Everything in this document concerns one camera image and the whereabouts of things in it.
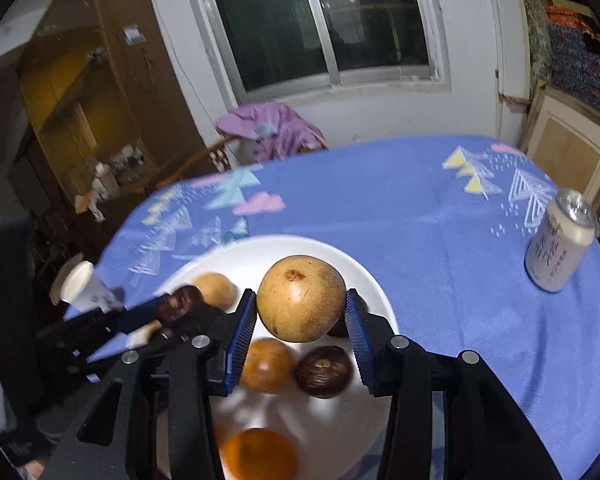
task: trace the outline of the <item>beverage can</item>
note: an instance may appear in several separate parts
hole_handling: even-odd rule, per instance
[[[525,255],[531,280],[558,292],[574,275],[595,240],[593,206],[573,189],[561,189],[547,204],[538,232]]]

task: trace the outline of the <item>table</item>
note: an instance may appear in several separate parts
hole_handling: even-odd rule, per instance
[[[526,245],[554,193],[531,161],[487,137],[361,144],[162,190],[96,271],[134,305],[216,244],[263,234],[331,244],[378,280],[403,334],[432,352],[480,352],[576,480],[600,452],[600,245],[563,291],[530,282]]]

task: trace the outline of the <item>metal screw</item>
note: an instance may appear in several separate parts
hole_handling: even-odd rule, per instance
[[[138,358],[140,356],[138,355],[138,352],[136,352],[135,350],[127,350],[125,353],[122,354],[122,362],[125,365],[130,365],[131,363],[135,363],[136,361],[138,361]]]
[[[409,346],[409,339],[403,335],[394,335],[391,338],[391,346],[394,348],[407,348]]]
[[[475,365],[479,360],[480,356],[471,350],[462,352],[462,361],[464,361],[468,365]]]
[[[191,346],[195,346],[196,348],[204,348],[209,343],[211,343],[211,339],[206,335],[197,335],[191,340]]]

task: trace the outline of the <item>white cup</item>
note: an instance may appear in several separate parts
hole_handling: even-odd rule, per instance
[[[93,272],[91,262],[80,262],[74,267],[60,288],[60,299],[80,312],[94,308],[100,308],[103,312],[122,308],[113,292],[104,286],[98,275]]]

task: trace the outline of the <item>white bowl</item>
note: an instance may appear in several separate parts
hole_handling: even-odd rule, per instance
[[[342,251],[309,238],[271,235],[221,246],[182,267],[157,292],[173,292],[204,272],[220,272],[237,285],[239,298],[245,288],[257,292],[269,268],[293,254],[314,256],[338,269],[347,289],[357,289],[369,312],[387,318],[397,333],[389,300],[368,270]],[[253,339],[261,337],[273,336],[258,320]],[[339,345],[355,364],[347,339],[325,336],[313,343],[286,344],[298,357],[317,346]],[[261,394],[239,385],[227,398],[212,398],[214,423],[227,436],[249,428],[270,428],[282,433],[298,449],[300,469],[296,480],[336,480],[369,451],[386,427],[389,414],[390,399],[372,397],[354,368],[350,386],[334,399],[308,396],[295,384],[277,395]]]

